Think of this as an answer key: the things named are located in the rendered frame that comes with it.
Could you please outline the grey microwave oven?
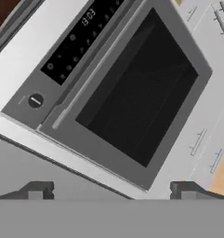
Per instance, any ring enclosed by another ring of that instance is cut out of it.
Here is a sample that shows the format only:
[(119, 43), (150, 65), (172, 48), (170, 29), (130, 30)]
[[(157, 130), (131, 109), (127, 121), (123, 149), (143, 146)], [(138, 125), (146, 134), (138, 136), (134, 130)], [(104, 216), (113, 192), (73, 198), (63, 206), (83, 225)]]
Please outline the grey microwave oven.
[[(74, 86), (135, 1), (88, 0), (4, 107), (3, 114), (42, 134), (39, 129), (59, 107), (59, 99)], [(34, 92), (45, 99), (38, 109), (28, 104)]]

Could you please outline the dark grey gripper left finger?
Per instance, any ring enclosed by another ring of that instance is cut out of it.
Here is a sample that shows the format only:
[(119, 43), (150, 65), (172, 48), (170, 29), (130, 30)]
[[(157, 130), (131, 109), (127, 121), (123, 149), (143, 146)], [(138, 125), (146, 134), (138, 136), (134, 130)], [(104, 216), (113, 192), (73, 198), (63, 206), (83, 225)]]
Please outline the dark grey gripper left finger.
[(30, 181), (18, 191), (0, 195), (0, 199), (8, 200), (53, 200), (53, 181)]

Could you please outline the black round microwave knob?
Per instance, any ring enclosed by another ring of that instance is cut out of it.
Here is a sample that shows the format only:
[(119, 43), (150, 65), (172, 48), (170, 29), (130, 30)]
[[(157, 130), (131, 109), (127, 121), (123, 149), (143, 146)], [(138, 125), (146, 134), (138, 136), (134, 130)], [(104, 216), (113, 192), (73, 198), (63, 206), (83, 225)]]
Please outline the black round microwave knob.
[(45, 99), (43, 95), (38, 92), (32, 93), (28, 98), (28, 104), (34, 109), (40, 108), (43, 105), (44, 101)]

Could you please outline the grey microwave door, dark window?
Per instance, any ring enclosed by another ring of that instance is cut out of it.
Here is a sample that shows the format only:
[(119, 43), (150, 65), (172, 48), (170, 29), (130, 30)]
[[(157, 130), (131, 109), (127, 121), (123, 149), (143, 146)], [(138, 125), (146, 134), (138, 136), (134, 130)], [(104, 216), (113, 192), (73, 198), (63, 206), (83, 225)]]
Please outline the grey microwave door, dark window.
[(148, 0), (143, 22), (101, 82), (92, 82), (57, 130), (40, 132), (147, 191), (212, 70), (171, 0)]

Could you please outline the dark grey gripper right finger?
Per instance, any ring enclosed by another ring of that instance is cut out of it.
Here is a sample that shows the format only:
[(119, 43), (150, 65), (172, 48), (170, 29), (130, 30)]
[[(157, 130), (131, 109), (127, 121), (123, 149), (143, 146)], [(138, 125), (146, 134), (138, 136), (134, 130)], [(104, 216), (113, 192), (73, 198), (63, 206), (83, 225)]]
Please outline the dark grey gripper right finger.
[(171, 200), (224, 200), (224, 195), (207, 191), (194, 181), (172, 181), (170, 191)]

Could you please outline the white cupboard run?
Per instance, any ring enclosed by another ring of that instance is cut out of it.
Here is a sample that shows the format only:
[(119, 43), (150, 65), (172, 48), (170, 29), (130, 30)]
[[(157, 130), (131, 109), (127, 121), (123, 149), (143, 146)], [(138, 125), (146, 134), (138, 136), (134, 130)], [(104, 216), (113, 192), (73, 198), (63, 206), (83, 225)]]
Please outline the white cupboard run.
[[(210, 166), (215, 160), (215, 152), (220, 150), (211, 144), (211, 140), (224, 113), (224, 35), (215, 15), (213, 0), (209, 1), (192, 35), (209, 63), (212, 75), (149, 190), (151, 199), (167, 199), (173, 180), (195, 181), (207, 188), (213, 177)], [(190, 146), (194, 144), (197, 133), (205, 127), (205, 137), (197, 153), (191, 156)]]

